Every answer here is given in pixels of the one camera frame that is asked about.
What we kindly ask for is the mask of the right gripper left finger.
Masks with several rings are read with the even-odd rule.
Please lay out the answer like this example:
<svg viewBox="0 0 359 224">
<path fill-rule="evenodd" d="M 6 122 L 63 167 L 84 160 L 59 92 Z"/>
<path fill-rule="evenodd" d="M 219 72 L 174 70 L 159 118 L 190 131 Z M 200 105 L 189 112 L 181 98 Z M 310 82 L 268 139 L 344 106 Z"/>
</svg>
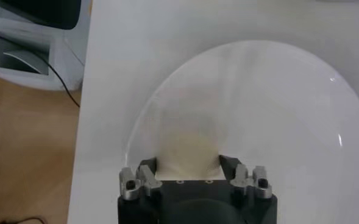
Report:
<svg viewBox="0 0 359 224">
<path fill-rule="evenodd" d="M 143 194 L 147 197 L 160 195 L 163 183 L 156 179 L 157 159 L 142 160 L 136 174 L 130 167 L 124 167 L 119 173 L 120 198 L 123 200 L 137 200 Z"/>
</svg>

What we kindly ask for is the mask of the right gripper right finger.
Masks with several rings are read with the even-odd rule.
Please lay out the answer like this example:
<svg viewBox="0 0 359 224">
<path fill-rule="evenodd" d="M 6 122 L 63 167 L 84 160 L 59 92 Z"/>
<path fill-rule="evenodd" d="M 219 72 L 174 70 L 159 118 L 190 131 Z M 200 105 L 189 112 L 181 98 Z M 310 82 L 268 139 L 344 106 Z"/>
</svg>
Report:
<svg viewBox="0 0 359 224">
<path fill-rule="evenodd" d="M 219 155 L 219 164 L 234 193 L 243 197 L 272 198 L 272 186 L 265 166 L 255 166 L 249 175 L 248 168 L 238 158 Z"/>
</svg>

